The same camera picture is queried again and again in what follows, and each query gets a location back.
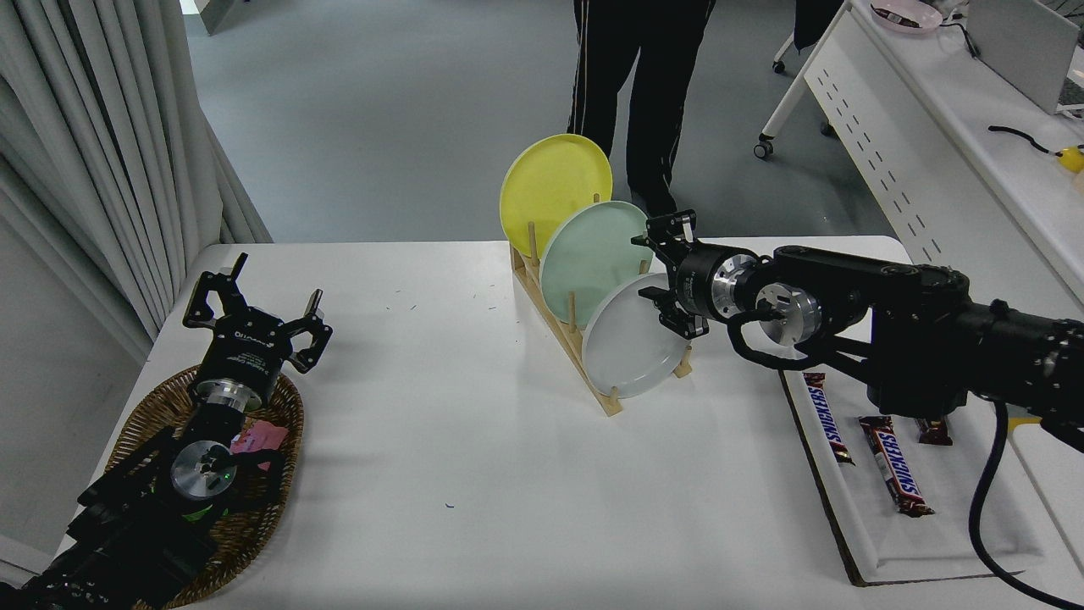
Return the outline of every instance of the curtain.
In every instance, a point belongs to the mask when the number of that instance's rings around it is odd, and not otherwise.
[[[0,221],[140,361],[199,250],[271,241],[176,0],[0,0]]]

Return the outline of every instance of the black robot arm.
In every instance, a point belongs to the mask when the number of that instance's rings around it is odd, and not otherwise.
[[[886,415],[940,419],[967,392],[1019,405],[1084,451],[1084,324],[973,302],[967,276],[944,267],[706,244],[692,236],[695,219],[692,210],[650,218],[633,238],[667,265],[669,289],[641,294],[668,328],[692,339],[707,334],[707,320],[723,323],[743,358],[776,369],[830,366],[864,382]],[[839,337],[870,314],[868,342]],[[752,350],[741,336],[751,323],[804,358]]]
[[[285,456],[234,454],[230,445],[245,412],[270,403],[283,363],[307,373],[332,328],[318,309],[320,289],[289,323],[249,307],[236,283],[246,258],[229,272],[202,273],[189,300],[184,326],[215,335],[189,387],[183,430],[163,429],[91,484],[78,498],[86,509],[68,527],[75,546],[21,589],[0,585],[0,608],[127,610],[137,600],[160,608],[210,561],[219,519],[279,502]],[[218,319],[211,291],[222,303]],[[295,352],[291,340],[305,333],[312,343]]]

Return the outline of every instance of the person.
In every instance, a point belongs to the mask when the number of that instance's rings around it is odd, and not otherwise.
[[[670,194],[685,94],[715,0],[573,0],[580,44],[568,132],[608,157],[617,95],[638,54],[625,170],[648,216],[676,211]]]

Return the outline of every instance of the candy bar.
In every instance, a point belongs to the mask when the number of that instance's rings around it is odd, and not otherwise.
[[[925,445],[952,445],[949,437],[949,423],[944,419],[916,419],[918,424],[918,442]]]
[[[839,436],[839,428],[836,426],[835,418],[831,417],[831,411],[828,408],[828,399],[824,394],[824,374],[806,373],[802,375],[805,377],[805,389],[809,390],[810,399],[813,400],[816,416],[821,420],[821,428],[824,429],[824,436],[828,440],[828,445],[831,446],[836,462],[854,464],[854,460],[851,459],[851,453],[843,444],[843,438]]]
[[[874,453],[874,459],[881,471],[885,485],[895,502],[896,510],[907,517],[933,515],[933,509],[922,499],[918,484],[915,483],[915,478],[907,467],[907,460],[900,451],[900,442],[892,432],[892,418],[860,417],[859,424],[866,433],[869,451]]]

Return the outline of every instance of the black wire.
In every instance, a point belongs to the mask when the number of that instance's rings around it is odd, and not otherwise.
[[[952,27],[956,26],[960,31],[964,33],[964,43],[967,44],[967,52],[971,53],[971,59],[979,59],[979,48],[975,46],[975,40],[971,40],[971,35],[967,33],[967,28],[960,23],[943,23],[941,27]]]
[[[979,477],[979,484],[975,489],[975,496],[971,498],[971,510],[967,516],[967,533],[971,538],[971,546],[975,548],[975,554],[979,556],[982,563],[995,576],[1005,581],[1006,584],[1020,593],[1055,608],[1084,610],[1084,606],[1055,597],[1018,581],[1016,576],[1009,574],[994,561],[994,558],[986,551],[986,546],[982,544],[982,536],[979,533],[979,525],[982,520],[982,506],[986,502],[986,494],[990,493],[990,485],[994,482],[994,476],[997,475],[997,466],[1002,462],[1002,454],[1005,453],[1005,441],[1009,434],[1009,413],[1004,401],[994,401],[994,413],[997,419],[996,429],[994,430],[994,444],[990,449],[990,457],[986,459],[986,466],[982,469],[982,475]]]
[[[1029,133],[1024,133],[1023,131],[1021,131],[1019,129],[1014,129],[1011,127],[1005,127],[1004,125],[991,125],[990,127],[986,127],[986,129],[989,129],[991,131],[1004,131],[1006,133],[1012,133],[1014,135],[1020,135],[1024,140],[1028,140],[1029,142],[1031,142],[1031,145],[1035,150],[1037,150],[1037,151],[1040,151],[1040,152],[1042,152],[1044,154],[1050,154],[1050,151],[1046,146],[1044,146],[1044,145],[1040,144],[1038,142],[1036,142],[1035,138],[1032,138]]]

